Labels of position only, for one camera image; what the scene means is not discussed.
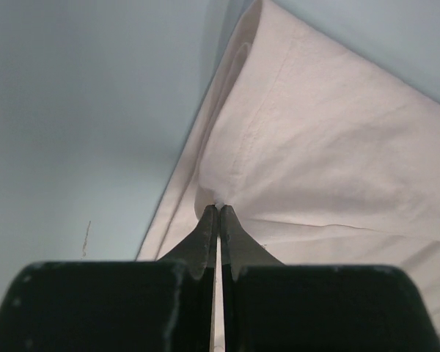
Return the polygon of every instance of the white fabric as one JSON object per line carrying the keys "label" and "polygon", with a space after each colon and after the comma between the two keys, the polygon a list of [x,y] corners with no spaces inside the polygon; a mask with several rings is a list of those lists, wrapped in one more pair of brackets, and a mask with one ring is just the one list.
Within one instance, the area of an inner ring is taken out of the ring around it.
{"label": "white fabric", "polygon": [[285,263],[401,267],[440,335],[440,105],[270,1],[238,23],[139,259],[214,202]]}

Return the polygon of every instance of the cloth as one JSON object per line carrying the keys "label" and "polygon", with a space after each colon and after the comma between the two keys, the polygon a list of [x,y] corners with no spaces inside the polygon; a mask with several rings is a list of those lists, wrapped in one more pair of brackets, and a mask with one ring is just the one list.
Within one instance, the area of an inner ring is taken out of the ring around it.
{"label": "cloth", "polygon": [[440,105],[268,0],[236,26],[139,259],[213,203],[284,263],[402,268],[440,336]]}

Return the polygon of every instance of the fabric fold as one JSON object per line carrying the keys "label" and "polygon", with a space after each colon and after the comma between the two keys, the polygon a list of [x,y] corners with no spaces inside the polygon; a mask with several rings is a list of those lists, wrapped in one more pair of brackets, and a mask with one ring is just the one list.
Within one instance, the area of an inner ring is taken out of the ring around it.
{"label": "fabric fold", "polygon": [[440,334],[440,105],[268,0],[236,26],[139,259],[213,202],[285,263],[401,267]]}

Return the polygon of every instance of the gray surface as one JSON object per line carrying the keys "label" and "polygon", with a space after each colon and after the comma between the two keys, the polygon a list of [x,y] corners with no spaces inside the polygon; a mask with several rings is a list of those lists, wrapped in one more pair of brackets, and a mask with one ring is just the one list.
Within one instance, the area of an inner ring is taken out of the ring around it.
{"label": "gray surface", "polygon": [[[440,101],[440,0],[280,0]],[[0,0],[0,297],[133,259],[243,0]]]}

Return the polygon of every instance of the stitching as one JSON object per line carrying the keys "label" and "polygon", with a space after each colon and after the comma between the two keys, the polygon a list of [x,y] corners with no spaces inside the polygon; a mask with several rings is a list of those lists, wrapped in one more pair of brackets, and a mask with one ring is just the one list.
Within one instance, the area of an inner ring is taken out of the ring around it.
{"label": "stitching", "polygon": [[[256,110],[256,113],[254,114],[254,116],[249,121],[249,124],[248,124],[248,126],[246,128],[246,131],[248,131],[252,127],[253,122],[257,119],[257,115],[261,112],[261,110],[262,110],[265,102],[269,98],[269,95],[271,94],[272,90],[274,90],[274,87],[276,85],[277,79],[279,78],[279,75],[282,72],[282,69],[284,67],[285,61],[288,58],[288,55],[290,53],[290,49],[292,48],[293,41],[295,40],[296,30],[297,30],[297,25],[295,24],[293,26],[293,31],[292,31],[292,35],[290,37],[290,42],[289,42],[289,46],[288,46],[287,52],[284,55],[284,58],[283,58],[282,63],[280,65],[280,68],[277,70],[277,74],[276,74],[276,77],[274,79],[274,82],[271,85],[271,88],[269,89],[269,91],[267,92],[265,98],[263,99],[259,109]],[[244,137],[241,140],[240,147],[239,147],[239,150],[238,150],[238,152],[236,154],[236,157],[235,157],[235,159],[234,159],[230,169],[228,170],[228,174],[231,175],[231,178],[233,179],[233,178],[235,178],[235,176],[233,175],[233,172],[236,169],[236,171],[237,171],[236,174],[238,175],[236,177],[237,178],[237,182],[236,182],[236,185],[235,185],[234,182],[230,183],[230,191],[227,192],[227,199],[225,201],[228,201],[228,199],[230,199],[231,195],[236,193],[236,191],[238,190],[238,187],[240,185],[240,180],[241,180],[241,172],[240,172],[240,170],[241,170],[241,166],[239,166],[239,163],[240,163],[239,159],[240,159],[241,153],[239,151],[243,149],[243,146],[246,143],[248,144],[246,146],[246,153],[245,153],[245,158],[244,158],[245,162],[243,164],[243,169],[245,169],[246,163],[249,160],[249,155],[251,154],[251,151],[252,151],[252,146],[254,145],[254,143],[255,143],[255,141],[257,139],[257,134],[258,134],[259,130],[262,128],[263,124],[264,124],[264,120],[255,128],[255,130],[253,132],[253,135],[252,135],[252,138],[249,140],[249,143],[247,143],[248,142],[248,139],[247,139],[248,134],[247,133],[245,133]]]}
{"label": "stitching", "polygon": [[[225,87],[226,81],[227,81],[227,79],[228,79],[229,76],[230,76],[230,73],[231,73],[231,70],[232,70],[234,64],[237,62],[236,59],[237,59],[238,52],[239,52],[239,51],[242,49],[242,47],[244,47],[245,45],[251,45],[251,43],[249,43],[249,42],[244,42],[244,43],[241,43],[241,44],[239,45],[238,50],[236,51],[235,55],[233,56],[230,65],[228,65],[228,66],[226,67],[226,69],[225,69],[225,75],[224,75],[224,77],[223,77],[223,80],[222,80],[222,81],[220,82],[220,84],[219,84],[219,86],[220,86],[219,98],[218,98],[217,101],[214,103],[215,105],[214,105],[213,109],[211,109],[210,111],[208,111],[207,114],[206,114],[207,117],[206,117],[206,121],[205,121],[205,127],[203,128],[202,139],[199,141],[199,148],[198,148],[198,150],[196,150],[197,155],[196,155],[196,158],[195,158],[195,162],[194,162],[194,165],[193,165],[193,169],[191,170],[191,173],[189,174],[189,176],[188,176],[188,178],[187,178],[188,182],[184,185],[183,191],[182,191],[182,193],[180,194],[180,197],[178,198],[178,202],[177,202],[177,204],[176,204],[176,206],[175,206],[174,211],[173,211],[172,213],[170,213],[170,217],[169,217],[169,220],[168,220],[168,224],[167,224],[167,226],[166,226],[166,230],[165,230],[165,232],[164,232],[164,234],[163,234],[163,238],[161,239],[160,243],[158,244],[158,248],[156,249],[156,255],[155,255],[155,258],[156,258],[156,259],[158,259],[158,258],[160,257],[161,250],[162,250],[163,245],[164,245],[164,243],[165,243],[165,241],[166,241],[166,239],[167,239],[167,237],[168,237],[169,231],[170,231],[171,228],[172,228],[173,222],[175,221],[176,214],[177,214],[177,212],[178,212],[179,209],[180,209],[180,205],[182,204],[183,199],[184,199],[185,196],[186,196],[186,192],[187,192],[187,190],[188,190],[188,187],[191,185],[192,180],[194,179],[194,177],[195,177],[196,175],[198,176],[198,174],[199,174],[200,159],[202,158],[202,155],[203,155],[205,149],[207,148],[207,145],[208,145],[208,142],[209,142],[209,139],[210,139],[210,135],[211,135],[211,132],[212,132],[212,130],[213,130],[213,126],[215,125],[215,123],[216,123],[216,121],[217,121],[217,119],[218,119],[218,117],[219,117],[219,104],[220,104],[220,101],[222,100],[221,98],[223,97],[223,95],[224,95],[224,91],[225,91],[225,89],[226,89],[226,87]],[[215,80],[212,80],[209,89],[212,89],[212,86],[213,86],[214,84],[216,84],[216,82],[215,82]],[[224,104],[227,102],[227,99],[228,99],[229,96],[230,96],[230,94],[228,93],[227,96],[226,96],[226,98],[224,99]],[[180,157],[180,159],[179,159],[179,161],[178,161],[178,164],[180,163],[182,157],[183,157],[183,155],[181,155],[181,157]]]}

